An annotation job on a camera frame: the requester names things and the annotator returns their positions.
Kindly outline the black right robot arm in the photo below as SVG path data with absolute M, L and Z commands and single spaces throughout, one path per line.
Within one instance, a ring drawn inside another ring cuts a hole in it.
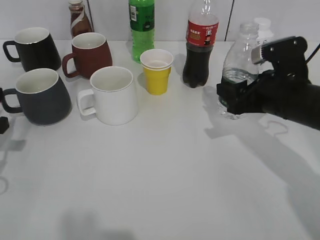
M 222 77 L 217 95 L 234 115 L 266 113 L 318 130 L 320 128 L 320 87 L 309 80 L 308 63 L 316 48 L 305 58 L 308 43 L 302 36 L 290 36 L 255 47 L 255 65 L 270 62 L 272 70 L 257 79 L 235 83 Z

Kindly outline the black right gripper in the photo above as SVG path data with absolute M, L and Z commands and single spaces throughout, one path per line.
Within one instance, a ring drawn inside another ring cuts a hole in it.
M 312 115 L 313 85 L 305 59 L 308 48 L 302 36 L 290 36 L 262 45 L 265 62 L 272 70 L 259 74 L 246 99 L 245 113 Z

